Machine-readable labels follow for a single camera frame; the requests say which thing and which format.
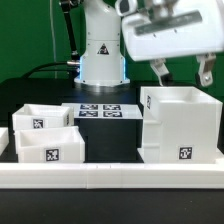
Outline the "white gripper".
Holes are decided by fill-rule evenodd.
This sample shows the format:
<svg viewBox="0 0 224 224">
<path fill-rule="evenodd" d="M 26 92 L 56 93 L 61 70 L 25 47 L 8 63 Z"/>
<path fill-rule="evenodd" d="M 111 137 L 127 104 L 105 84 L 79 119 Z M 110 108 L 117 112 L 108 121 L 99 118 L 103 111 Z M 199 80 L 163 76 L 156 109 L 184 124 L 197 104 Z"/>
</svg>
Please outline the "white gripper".
<svg viewBox="0 0 224 224">
<path fill-rule="evenodd" d="M 165 58 L 197 55 L 199 83 L 210 86 L 214 53 L 224 51 L 224 0 L 144 2 L 144 11 L 122 17 L 123 38 L 131 58 L 151 60 L 159 84 L 168 86 L 173 78 Z"/>
</svg>

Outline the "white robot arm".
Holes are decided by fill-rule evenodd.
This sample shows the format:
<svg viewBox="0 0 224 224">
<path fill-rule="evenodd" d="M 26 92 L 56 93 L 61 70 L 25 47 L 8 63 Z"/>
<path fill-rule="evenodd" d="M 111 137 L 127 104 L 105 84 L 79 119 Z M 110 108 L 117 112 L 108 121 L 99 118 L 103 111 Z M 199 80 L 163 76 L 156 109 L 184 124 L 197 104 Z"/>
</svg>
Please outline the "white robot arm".
<svg viewBox="0 0 224 224">
<path fill-rule="evenodd" d="M 126 84 L 124 43 L 134 61 L 148 61 L 164 86 L 172 80 L 168 58 L 195 56 L 197 78 L 213 83 L 216 54 L 224 52 L 224 0 L 84 0 L 86 50 L 77 83 Z"/>
</svg>

